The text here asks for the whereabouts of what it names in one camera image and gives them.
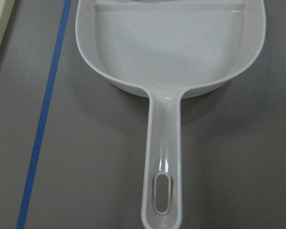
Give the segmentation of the white plastic dustpan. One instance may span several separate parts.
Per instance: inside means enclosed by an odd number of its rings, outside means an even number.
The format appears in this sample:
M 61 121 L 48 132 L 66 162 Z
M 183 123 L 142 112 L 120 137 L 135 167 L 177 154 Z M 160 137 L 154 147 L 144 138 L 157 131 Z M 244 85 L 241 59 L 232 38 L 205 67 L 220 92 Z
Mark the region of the white plastic dustpan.
M 75 34 L 85 62 L 149 99 L 141 219 L 182 222 L 181 100 L 245 71 L 266 34 L 262 0 L 81 0 Z

